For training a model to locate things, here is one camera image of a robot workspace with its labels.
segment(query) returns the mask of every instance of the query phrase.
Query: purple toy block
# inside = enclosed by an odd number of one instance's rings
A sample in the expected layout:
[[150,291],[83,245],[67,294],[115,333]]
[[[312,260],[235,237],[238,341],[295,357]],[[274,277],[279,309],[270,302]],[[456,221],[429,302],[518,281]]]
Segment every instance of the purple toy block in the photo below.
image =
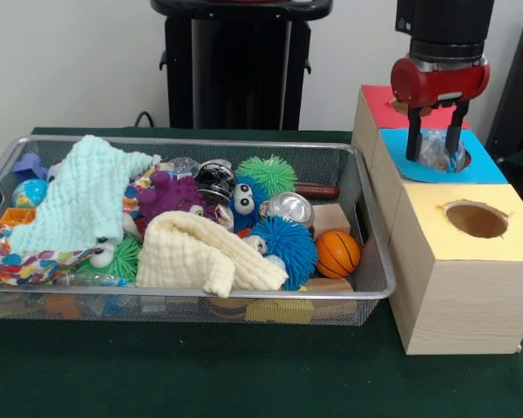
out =
[[28,152],[22,156],[21,161],[14,164],[11,172],[16,174],[20,181],[31,179],[46,180],[47,170],[41,166],[41,158],[37,154]]

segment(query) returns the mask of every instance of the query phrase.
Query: table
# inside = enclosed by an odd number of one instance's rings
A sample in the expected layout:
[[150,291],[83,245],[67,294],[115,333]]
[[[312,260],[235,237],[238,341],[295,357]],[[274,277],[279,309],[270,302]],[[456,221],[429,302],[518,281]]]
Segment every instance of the table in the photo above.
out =
[[[348,132],[37,129],[285,138]],[[519,355],[404,354],[389,303],[362,327],[0,320],[0,416],[523,417]]]

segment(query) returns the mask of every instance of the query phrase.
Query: black cable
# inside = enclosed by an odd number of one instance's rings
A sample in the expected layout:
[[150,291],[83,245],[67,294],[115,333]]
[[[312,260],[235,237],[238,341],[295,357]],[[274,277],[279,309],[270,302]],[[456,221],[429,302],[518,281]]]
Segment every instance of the black cable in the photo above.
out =
[[153,118],[151,117],[151,115],[149,114],[148,111],[142,111],[138,117],[136,118],[136,121],[133,123],[133,126],[134,127],[138,127],[139,124],[141,123],[141,119],[143,119],[143,117],[146,117],[147,120],[149,121],[149,126],[151,126],[152,128],[155,127],[155,123],[153,122]]

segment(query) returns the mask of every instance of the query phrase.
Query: red paper top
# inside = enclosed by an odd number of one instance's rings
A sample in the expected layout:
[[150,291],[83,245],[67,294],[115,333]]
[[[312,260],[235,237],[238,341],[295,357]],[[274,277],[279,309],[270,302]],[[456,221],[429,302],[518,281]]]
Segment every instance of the red paper top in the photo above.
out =
[[[366,103],[378,128],[408,128],[409,119],[403,113],[399,113],[391,107],[393,92],[389,85],[365,85],[362,86]],[[445,129],[452,121],[452,113],[455,106],[449,108],[440,107],[431,115],[422,118],[422,129]],[[470,126],[464,121],[463,128]]]

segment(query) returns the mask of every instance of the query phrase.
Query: metal basket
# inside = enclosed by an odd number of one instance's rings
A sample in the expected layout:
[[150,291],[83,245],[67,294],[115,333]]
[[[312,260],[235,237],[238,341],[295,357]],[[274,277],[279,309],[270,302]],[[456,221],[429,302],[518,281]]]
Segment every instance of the metal basket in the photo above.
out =
[[[60,162],[75,137],[29,137],[10,145],[0,158],[0,218],[17,185],[11,168],[26,152],[45,166]],[[132,320],[178,322],[260,322],[314,325],[362,325],[396,281],[384,227],[364,162],[340,144],[236,142],[220,140],[109,138],[126,152],[158,154],[163,159],[188,156],[197,161],[225,158],[237,166],[257,155],[278,155],[294,168],[299,181],[338,185],[336,201],[362,247],[358,269],[348,277],[354,292],[233,291],[220,300],[201,289],[143,287],[62,287],[0,285],[0,318],[35,320]],[[331,203],[329,201],[312,203]]]

